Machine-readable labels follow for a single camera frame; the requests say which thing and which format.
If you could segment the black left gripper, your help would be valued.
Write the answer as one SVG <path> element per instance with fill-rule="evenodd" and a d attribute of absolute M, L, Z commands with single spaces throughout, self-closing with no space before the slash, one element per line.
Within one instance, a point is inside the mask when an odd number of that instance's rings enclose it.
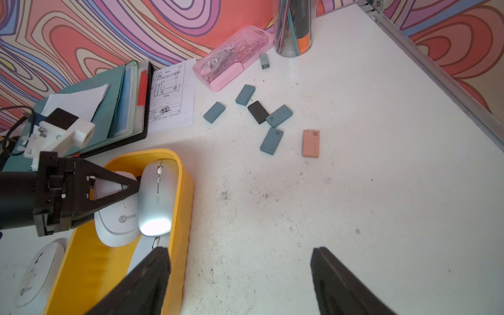
<path fill-rule="evenodd" d="M 140 182 L 128 172 L 107 169 L 94 180 L 90 210 L 75 216 L 75 158 L 42 152 L 35 184 L 34 223 L 38 236 L 64 232 L 94 220 L 98 228 L 138 228 Z"/>

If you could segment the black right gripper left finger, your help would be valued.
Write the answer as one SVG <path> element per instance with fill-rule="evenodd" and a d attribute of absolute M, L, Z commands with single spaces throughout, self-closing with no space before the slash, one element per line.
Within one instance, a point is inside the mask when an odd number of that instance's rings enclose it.
<path fill-rule="evenodd" d="M 167 248 L 153 249 L 88 314 L 160 314 L 171 262 Z"/>

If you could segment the silver mouse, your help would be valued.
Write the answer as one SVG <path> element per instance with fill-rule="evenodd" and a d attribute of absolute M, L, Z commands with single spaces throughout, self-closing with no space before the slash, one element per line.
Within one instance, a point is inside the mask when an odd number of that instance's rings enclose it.
<path fill-rule="evenodd" d="M 145 236 L 171 231 L 178 186 L 175 160 L 156 160 L 144 168 L 138 195 L 139 229 Z"/>

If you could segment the yellow storage box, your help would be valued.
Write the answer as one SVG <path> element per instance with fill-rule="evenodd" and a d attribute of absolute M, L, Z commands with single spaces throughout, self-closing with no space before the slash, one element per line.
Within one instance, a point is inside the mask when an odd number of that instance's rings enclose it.
<path fill-rule="evenodd" d="M 181 159 L 171 150 L 153 149 L 123 154 L 105 168 L 139 177 L 144 168 L 158 160 L 174 160 L 178 165 L 177 193 L 168 255 L 171 273 L 167 280 L 161 314 L 178 314 L 181 309 L 194 183 Z M 103 300 L 127 275 L 138 242 L 111 248 L 99 238 L 94 222 L 73 229 L 62 266 L 44 309 L 45 314 L 85 314 Z"/>

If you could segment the white mouse with logo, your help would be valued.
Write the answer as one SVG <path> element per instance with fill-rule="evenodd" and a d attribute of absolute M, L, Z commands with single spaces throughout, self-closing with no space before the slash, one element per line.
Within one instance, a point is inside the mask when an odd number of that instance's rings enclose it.
<path fill-rule="evenodd" d="M 126 189 L 126 185 L 96 180 L 95 199 L 101 199 Z M 100 241 L 111 248 L 122 247 L 140 237 L 138 223 L 138 193 L 94 213 L 95 228 Z"/>

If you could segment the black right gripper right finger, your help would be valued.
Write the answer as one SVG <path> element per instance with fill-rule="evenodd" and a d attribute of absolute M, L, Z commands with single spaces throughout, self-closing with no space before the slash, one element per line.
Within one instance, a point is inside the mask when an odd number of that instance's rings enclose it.
<path fill-rule="evenodd" d="M 315 248 L 312 280 L 321 314 L 394 314 L 334 254 Z"/>

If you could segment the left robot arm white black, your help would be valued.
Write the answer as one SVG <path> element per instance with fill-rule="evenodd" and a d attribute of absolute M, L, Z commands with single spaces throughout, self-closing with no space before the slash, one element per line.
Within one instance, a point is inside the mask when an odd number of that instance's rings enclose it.
<path fill-rule="evenodd" d="M 95 197 L 98 180 L 125 190 Z M 35 172 L 1 173 L 1 229 L 34 226 L 39 237 L 71 230 L 139 191 L 139 182 L 81 158 L 42 152 Z"/>

